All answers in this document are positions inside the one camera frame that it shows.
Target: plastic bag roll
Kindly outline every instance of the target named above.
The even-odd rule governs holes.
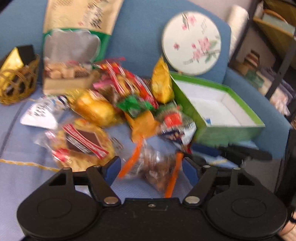
[[[231,59],[249,19],[246,9],[233,5],[227,23],[231,28],[229,59]]]

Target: snack package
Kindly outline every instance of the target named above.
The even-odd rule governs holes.
[[[164,139],[174,142],[174,144],[183,149],[188,145],[196,131],[194,121],[182,113],[180,107],[175,103],[170,103],[158,110],[156,120],[161,122],[157,133]]]
[[[148,101],[145,101],[141,97],[135,95],[126,97],[123,101],[117,104],[117,107],[129,114],[129,116],[133,119],[146,110],[154,109]]]
[[[151,111],[146,110],[135,119],[127,113],[124,115],[132,129],[131,140],[133,143],[137,143],[141,138],[147,139],[157,134],[157,127],[160,123],[154,119]]]
[[[99,82],[94,83],[93,87],[116,108],[116,104],[120,101],[121,96],[107,73],[101,73]]]
[[[73,90],[66,96],[72,110],[91,123],[108,127],[122,121],[114,107],[98,91]]]
[[[20,123],[54,130],[68,108],[65,96],[43,96],[29,107],[21,117]]]
[[[76,61],[66,63],[54,62],[44,65],[46,76],[52,79],[74,79],[88,77],[92,71],[90,64],[79,64]]]
[[[104,59],[123,0],[48,0],[44,56],[51,62]]]
[[[143,79],[122,68],[116,62],[109,63],[106,61],[97,66],[107,71],[120,96],[126,97],[130,94],[135,94],[148,101],[155,109],[158,108],[157,101]]]
[[[170,71],[162,56],[154,67],[151,88],[153,96],[160,103],[166,104],[174,99]]]
[[[159,192],[164,193],[165,197],[171,197],[182,159],[182,153],[164,155],[155,151],[141,138],[118,177],[142,177]]]
[[[46,131],[37,144],[51,150],[60,168],[71,167],[74,172],[104,166],[115,156],[108,134],[83,118],[60,125],[56,131]]]

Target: silver rivet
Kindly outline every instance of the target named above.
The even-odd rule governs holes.
[[[185,202],[187,202],[189,204],[197,204],[200,202],[200,199],[196,196],[189,196],[189,197],[185,198]]]
[[[106,203],[106,204],[116,204],[116,203],[118,203],[118,198],[117,197],[106,197],[105,199],[104,199],[104,202]]]

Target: green box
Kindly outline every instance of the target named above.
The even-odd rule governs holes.
[[[176,103],[196,123],[193,141],[209,146],[227,145],[251,140],[265,127],[228,86],[176,72],[170,74]]]

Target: wicker basket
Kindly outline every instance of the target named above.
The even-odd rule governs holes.
[[[20,102],[35,91],[39,60],[39,55],[36,55],[36,59],[29,63],[28,66],[16,70],[5,69],[0,72],[0,77],[6,79],[0,85],[0,103],[10,105]],[[10,80],[4,75],[6,72],[10,72],[15,77]]]

